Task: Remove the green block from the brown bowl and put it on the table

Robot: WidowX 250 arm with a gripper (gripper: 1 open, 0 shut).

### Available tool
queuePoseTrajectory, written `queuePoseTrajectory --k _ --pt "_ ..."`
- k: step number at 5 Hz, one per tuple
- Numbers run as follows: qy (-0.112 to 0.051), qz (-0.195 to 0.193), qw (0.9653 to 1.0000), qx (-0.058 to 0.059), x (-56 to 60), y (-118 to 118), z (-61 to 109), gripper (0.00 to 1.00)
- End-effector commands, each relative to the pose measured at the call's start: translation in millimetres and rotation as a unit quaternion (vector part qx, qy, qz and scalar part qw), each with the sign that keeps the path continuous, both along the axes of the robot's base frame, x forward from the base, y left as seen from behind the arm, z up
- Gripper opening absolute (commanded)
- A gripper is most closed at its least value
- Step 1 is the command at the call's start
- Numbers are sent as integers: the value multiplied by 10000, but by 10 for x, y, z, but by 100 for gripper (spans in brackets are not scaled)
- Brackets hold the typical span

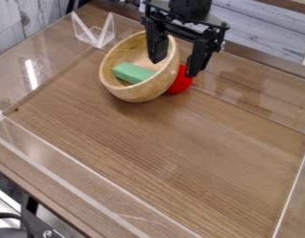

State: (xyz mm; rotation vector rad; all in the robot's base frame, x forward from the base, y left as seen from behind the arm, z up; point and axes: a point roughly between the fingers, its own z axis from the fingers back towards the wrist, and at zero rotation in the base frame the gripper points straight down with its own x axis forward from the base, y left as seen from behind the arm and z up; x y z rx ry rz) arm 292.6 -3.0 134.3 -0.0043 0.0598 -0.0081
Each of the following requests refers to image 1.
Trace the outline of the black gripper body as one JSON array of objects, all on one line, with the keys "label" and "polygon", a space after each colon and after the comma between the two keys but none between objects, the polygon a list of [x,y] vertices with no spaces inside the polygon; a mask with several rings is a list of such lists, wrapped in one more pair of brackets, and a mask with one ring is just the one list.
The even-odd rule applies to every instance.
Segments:
[{"label": "black gripper body", "polygon": [[219,51],[229,24],[210,13],[211,0],[143,0],[142,24],[153,20],[165,34],[190,41],[207,40],[210,51]]}]

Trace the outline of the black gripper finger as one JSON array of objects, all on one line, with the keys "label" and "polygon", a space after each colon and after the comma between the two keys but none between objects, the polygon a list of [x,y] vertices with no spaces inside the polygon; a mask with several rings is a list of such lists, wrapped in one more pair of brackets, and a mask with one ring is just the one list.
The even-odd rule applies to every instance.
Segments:
[{"label": "black gripper finger", "polygon": [[146,21],[146,44],[149,59],[155,64],[167,56],[169,38],[162,25],[153,20]]},{"label": "black gripper finger", "polygon": [[186,77],[191,78],[202,70],[203,61],[207,54],[207,40],[198,37],[193,42],[191,53],[187,56]]}]

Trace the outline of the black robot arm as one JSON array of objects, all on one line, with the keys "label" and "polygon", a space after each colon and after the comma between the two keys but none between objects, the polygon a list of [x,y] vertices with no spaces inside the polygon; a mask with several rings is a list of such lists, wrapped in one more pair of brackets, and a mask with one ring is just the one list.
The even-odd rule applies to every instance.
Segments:
[{"label": "black robot arm", "polygon": [[207,65],[211,54],[222,49],[229,24],[210,14],[211,0],[143,0],[141,22],[146,31],[147,56],[153,64],[167,56],[169,36],[190,42],[186,77]]}]

